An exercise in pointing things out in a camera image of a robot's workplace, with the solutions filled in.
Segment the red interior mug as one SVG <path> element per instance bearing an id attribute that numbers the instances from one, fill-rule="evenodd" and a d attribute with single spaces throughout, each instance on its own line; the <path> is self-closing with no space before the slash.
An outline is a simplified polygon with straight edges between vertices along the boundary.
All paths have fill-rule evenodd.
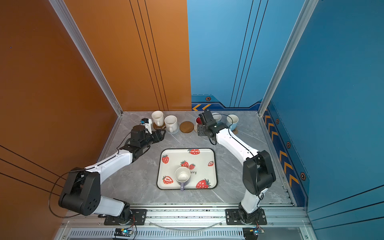
<path id="1" fill-rule="evenodd" d="M 200 119 L 200 117 L 197 117 L 196 118 L 196 125 L 195 125 L 195 131 L 198 132 L 199 131 L 199 126 L 202 124 L 202 121 Z"/>

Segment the dark glossy wooden coaster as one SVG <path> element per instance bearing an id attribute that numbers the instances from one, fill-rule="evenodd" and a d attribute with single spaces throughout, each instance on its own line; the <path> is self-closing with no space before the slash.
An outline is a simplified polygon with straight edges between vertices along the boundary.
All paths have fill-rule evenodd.
<path id="1" fill-rule="evenodd" d="M 163 124 L 163 125 L 161 125 L 161 126 L 158 126 L 156 123 L 153 123 L 153 124 L 152 124 L 152 128 L 153 128 L 154 130 L 165 130 L 165 129 L 166 129 L 166 125 Z"/>

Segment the light wooden round coaster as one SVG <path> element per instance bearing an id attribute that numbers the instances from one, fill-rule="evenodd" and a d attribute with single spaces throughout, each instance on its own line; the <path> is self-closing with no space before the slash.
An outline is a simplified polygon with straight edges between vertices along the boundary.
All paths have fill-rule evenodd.
<path id="1" fill-rule="evenodd" d="M 182 133 L 191 133 L 195 128 L 195 125 L 190 121 L 184 121 L 180 124 L 180 131 Z"/>

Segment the light blue mug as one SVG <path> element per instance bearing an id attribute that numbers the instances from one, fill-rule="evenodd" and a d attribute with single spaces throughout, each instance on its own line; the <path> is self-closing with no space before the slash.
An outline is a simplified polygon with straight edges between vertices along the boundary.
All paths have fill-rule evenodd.
<path id="1" fill-rule="evenodd" d="M 237 125 L 238 125 L 238 122 L 239 122 L 239 117 L 238 116 L 236 116 L 236 115 L 233 115 L 233 114 L 231 114 L 231 115 L 228 115 L 227 116 L 227 126 L 228 126 L 228 128 L 231 130 L 231 131 L 233 131 L 236 127 L 237 127 Z"/>

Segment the white mug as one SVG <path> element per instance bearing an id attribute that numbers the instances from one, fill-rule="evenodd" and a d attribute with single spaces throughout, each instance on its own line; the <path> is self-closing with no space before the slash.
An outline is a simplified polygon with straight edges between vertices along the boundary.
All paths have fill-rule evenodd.
<path id="1" fill-rule="evenodd" d="M 164 125 L 164 113 L 162 111 L 153 112 L 151 117 L 156 127 L 162 127 Z"/>
<path id="2" fill-rule="evenodd" d="M 164 119 L 166 129 L 169 129 L 171 132 L 179 128 L 178 119 L 176 116 L 169 115 Z"/>

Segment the light blue rope coaster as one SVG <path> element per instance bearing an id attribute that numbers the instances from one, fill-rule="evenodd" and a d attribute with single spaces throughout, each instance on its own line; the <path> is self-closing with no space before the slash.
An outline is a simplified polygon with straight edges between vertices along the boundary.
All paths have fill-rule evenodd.
<path id="1" fill-rule="evenodd" d="M 168 134 L 171 134 L 171 135 L 173 135 L 173 134 L 176 134 L 176 133 L 178 133 L 179 131 L 180 131 L 180 128 L 177 128 L 176 130 L 174 130 L 173 132 L 171 132 L 169 129 L 166 129 L 166 131 L 167 131 L 167 133 Z"/>

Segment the lavender mug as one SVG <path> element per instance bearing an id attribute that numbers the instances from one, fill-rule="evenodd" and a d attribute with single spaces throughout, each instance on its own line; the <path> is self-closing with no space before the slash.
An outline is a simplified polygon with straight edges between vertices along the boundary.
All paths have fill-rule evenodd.
<path id="1" fill-rule="evenodd" d="M 175 171 L 175 179 L 180 184 L 180 190 L 183 192 L 188 181 L 191 178 L 191 172 L 187 167 L 179 167 Z"/>

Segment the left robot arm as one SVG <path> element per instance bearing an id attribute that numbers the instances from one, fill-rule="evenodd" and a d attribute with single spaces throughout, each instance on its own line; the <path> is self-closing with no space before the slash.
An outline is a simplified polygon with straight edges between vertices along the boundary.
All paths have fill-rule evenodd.
<path id="1" fill-rule="evenodd" d="M 103 197 L 101 185 L 115 172 L 138 160 L 152 144 L 164 140 L 165 135 L 165 130 L 151 132 L 145 125 L 134 126 L 130 137 L 115 154 L 92 166 L 74 168 L 67 173 L 59 206 L 79 215 L 97 214 L 120 225 L 131 224 L 134 216 L 130 204 Z"/>

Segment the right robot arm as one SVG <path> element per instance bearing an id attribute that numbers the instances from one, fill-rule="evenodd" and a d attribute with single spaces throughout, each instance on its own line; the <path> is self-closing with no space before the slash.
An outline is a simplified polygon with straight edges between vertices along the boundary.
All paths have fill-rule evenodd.
<path id="1" fill-rule="evenodd" d="M 199 114 L 204 134 L 211 144 L 225 147 L 243 166 L 245 195 L 237 210 L 244 225 L 266 225 L 265 211 L 260 207 L 265 193 L 276 181 L 272 159 L 267 151 L 258 151 L 239 139 L 230 126 L 218 123 L 211 111 Z"/>

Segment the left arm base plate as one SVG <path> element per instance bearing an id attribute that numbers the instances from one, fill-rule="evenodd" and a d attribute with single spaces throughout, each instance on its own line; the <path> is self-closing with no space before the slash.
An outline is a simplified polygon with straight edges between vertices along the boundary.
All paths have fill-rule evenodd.
<path id="1" fill-rule="evenodd" d="M 119 217 L 107 216 L 104 221 L 105 226 L 143 226 L 147 217 L 146 209 L 130 209 L 129 217 L 124 220 Z"/>

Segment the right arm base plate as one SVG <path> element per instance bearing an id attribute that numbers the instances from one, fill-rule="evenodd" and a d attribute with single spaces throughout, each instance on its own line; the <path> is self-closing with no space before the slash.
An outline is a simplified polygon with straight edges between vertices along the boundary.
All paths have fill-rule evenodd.
<path id="1" fill-rule="evenodd" d="M 262 208 L 251 214 L 240 209 L 226 209 L 227 225 L 267 225 L 267 217 Z"/>

